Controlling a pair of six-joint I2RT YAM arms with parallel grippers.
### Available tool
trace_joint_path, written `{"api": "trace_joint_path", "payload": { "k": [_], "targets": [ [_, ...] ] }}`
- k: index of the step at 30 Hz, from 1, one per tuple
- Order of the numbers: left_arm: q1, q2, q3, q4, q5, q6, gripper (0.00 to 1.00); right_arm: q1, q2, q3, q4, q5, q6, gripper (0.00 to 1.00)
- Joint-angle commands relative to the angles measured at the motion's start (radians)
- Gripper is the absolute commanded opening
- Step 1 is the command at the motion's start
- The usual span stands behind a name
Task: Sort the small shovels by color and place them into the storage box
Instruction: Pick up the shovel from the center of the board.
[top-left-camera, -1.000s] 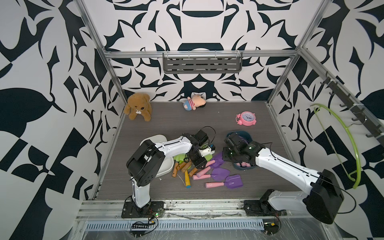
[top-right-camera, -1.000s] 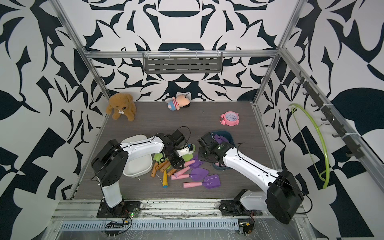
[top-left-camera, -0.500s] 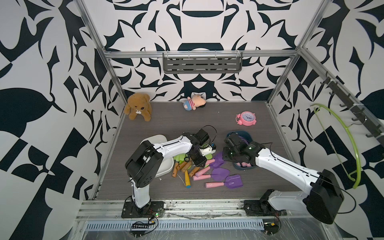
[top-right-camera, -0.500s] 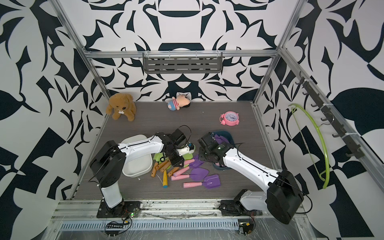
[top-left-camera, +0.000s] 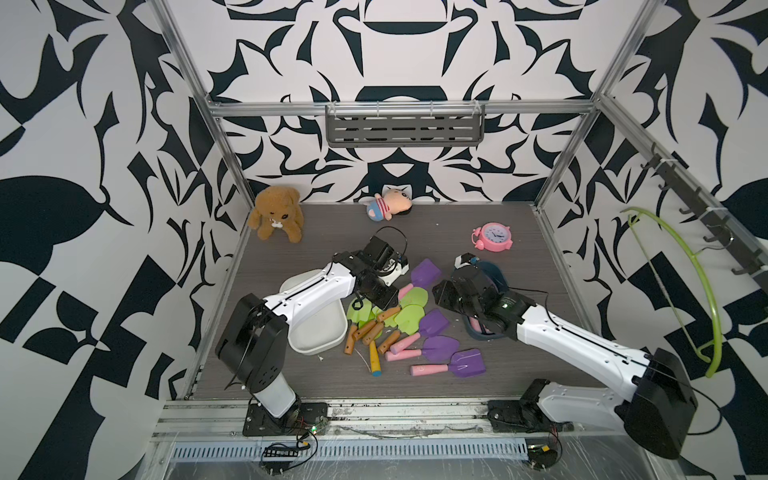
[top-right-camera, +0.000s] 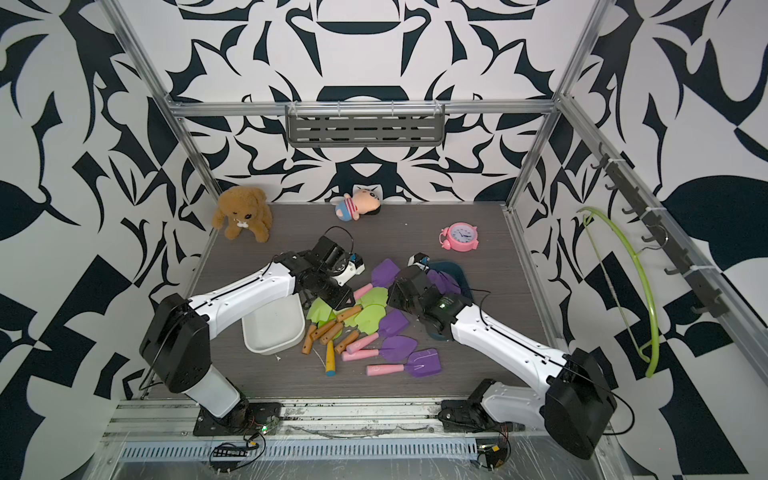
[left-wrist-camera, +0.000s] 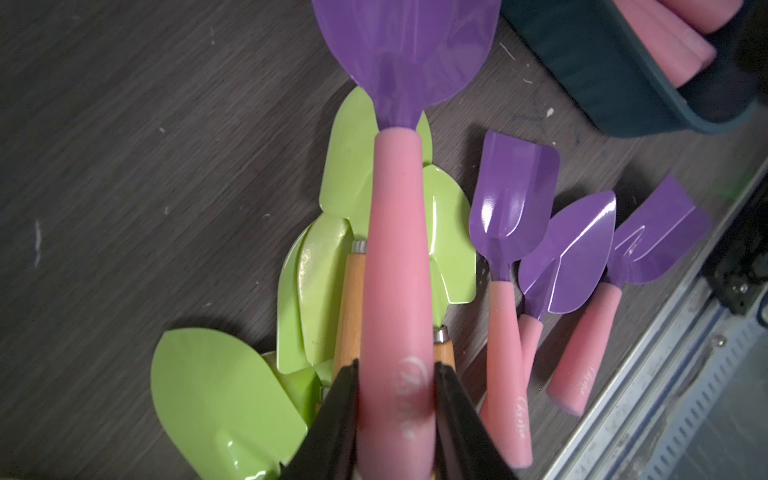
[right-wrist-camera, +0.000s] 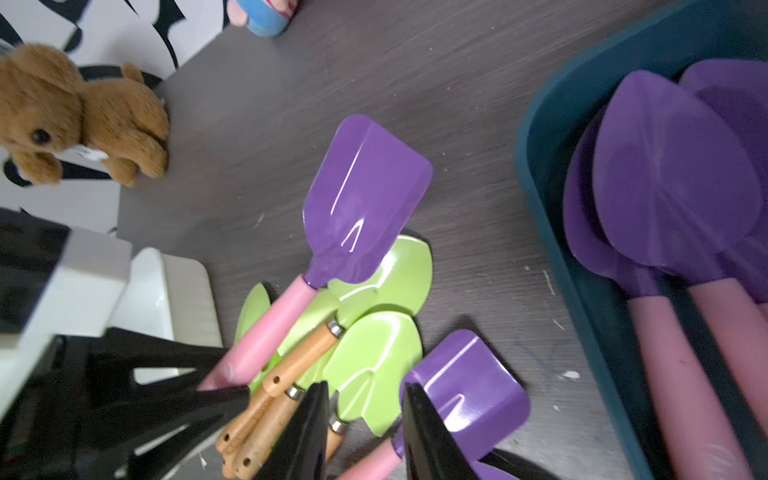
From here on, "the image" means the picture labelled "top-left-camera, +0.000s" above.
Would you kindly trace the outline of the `purple square scoop pink handle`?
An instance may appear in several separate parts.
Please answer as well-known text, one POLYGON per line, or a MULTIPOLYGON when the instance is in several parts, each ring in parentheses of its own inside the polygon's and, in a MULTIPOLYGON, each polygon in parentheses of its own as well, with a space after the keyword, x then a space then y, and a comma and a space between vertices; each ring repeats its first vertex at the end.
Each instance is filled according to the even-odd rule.
POLYGON ((411 271, 411 281, 402 287, 398 293, 398 299, 402 300, 412 289, 428 288, 435 284, 442 276, 442 271, 430 259, 424 259, 411 271))

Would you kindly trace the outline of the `purple shovel pink handle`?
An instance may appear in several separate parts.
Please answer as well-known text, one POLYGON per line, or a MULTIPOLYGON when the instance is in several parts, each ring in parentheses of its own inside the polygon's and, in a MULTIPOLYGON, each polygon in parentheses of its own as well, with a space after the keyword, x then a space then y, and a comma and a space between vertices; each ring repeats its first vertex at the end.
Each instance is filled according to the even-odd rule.
POLYGON ((429 311, 419 323, 419 329, 413 335, 394 343, 389 351, 399 354, 420 339, 426 339, 441 334, 450 326, 450 321, 440 309, 429 311))
POLYGON ((454 353, 447 364, 415 365, 410 369, 413 377, 450 372, 458 378, 470 378, 486 373, 486 366, 479 349, 454 353))

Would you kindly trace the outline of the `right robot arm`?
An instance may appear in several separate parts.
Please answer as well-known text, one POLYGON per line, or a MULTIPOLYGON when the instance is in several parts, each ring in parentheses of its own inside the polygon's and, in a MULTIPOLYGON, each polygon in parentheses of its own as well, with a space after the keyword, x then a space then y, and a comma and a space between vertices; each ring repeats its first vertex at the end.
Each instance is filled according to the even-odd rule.
POLYGON ((432 292, 438 306, 546 351, 600 382, 598 388, 549 382, 532 389, 536 409, 549 421, 622 430, 658 457, 681 456, 698 400, 675 354, 625 347, 584 330, 533 299, 498 287, 476 265, 456 269, 432 292))

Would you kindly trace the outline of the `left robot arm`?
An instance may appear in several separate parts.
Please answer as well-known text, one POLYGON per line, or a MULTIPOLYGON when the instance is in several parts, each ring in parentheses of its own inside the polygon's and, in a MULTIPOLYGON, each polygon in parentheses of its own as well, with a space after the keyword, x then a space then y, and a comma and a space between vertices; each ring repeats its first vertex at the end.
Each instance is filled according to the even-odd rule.
POLYGON ((296 410, 298 397, 282 374, 289 332, 334 301, 351 295, 386 310, 396 305, 395 280, 408 272, 405 254, 372 236, 361 250, 344 251, 309 279, 265 298, 243 296, 215 348, 238 384, 275 420, 296 410))

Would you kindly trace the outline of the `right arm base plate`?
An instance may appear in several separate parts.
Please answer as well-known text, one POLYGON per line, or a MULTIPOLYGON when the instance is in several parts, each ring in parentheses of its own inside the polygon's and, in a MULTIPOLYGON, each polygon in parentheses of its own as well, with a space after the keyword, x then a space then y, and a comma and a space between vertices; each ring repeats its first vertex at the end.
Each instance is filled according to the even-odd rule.
POLYGON ((489 400, 487 419, 495 433, 551 433, 574 430, 571 422, 558 423, 530 401, 489 400))

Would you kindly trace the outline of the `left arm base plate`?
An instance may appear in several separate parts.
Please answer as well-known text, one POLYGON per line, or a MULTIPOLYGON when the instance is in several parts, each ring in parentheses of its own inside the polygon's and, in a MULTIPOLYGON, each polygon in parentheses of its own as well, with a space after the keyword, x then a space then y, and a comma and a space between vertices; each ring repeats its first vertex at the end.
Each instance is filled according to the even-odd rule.
POLYGON ((328 422, 325 402, 297 400, 282 417, 274 417, 260 403, 250 402, 242 429, 244 437, 288 436, 300 431, 322 431, 328 422))

